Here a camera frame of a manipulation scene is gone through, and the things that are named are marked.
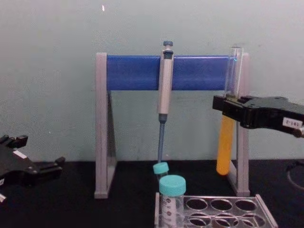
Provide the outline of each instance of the tube with yellow liquid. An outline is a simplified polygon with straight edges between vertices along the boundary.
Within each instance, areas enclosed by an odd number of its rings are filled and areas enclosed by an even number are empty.
[[[228,58],[224,93],[224,96],[230,100],[236,100],[238,98],[242,58],[243,48],[232,47]],[[225,115],[222,116],[217,160],[217,172],[220,175],[227,175],[229,173],[234,125],[235,120]]]

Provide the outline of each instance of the yellow liquid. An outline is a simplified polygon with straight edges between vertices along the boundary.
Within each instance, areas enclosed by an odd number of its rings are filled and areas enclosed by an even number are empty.
[[[218,162],[217,172],[220,175],[227,175],[229,173],[231,151],[232,151],[232,139],[233,139],[233,119],[223,115],[222,126],[219,135],[218,144]]]

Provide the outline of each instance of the black table surface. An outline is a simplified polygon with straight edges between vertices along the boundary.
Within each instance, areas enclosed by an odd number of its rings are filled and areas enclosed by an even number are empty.
[[[251,195],[260,194],[280,228],[304,228],[304,191],[286,178],[293,160],[249,162]],[[34,188],[0,189],[8,202],[0,206],[0,228],[153,228],[157,180],[155,161],[122,161],[108,199],[94,199],[95,163],[67,162],[59,180]],[[187,195],[235,196],[215,161],[169,161],[170,174],[183,176]],[[293,178],[304,185],[304,168]]]

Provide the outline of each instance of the wall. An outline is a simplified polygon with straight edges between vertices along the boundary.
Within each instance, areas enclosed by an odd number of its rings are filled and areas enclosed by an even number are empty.
[[[177,55],[251,54],[253,95],[304,104],[304,2],[298,0],[1,0],[0,134],[28,134],[36,161],[95,158],[95,53],[157,55],[165,39]],[[174,92],[167,159],[214,159],[219,91]],[[120,160],[156,158],[156,92],[114,92]],[[302,141],[250,132],[253,159],[303,158]]]

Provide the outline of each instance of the teal cap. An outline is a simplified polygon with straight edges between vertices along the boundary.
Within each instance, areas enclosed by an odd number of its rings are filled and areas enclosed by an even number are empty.
[[[186,192],[186,180],[178,175],[167,175],[160,179],[160,193],[165,196],[180,196]]]
[[[162,174],[169,171],[168,163],[160,162],[153,165],[154,174]]]

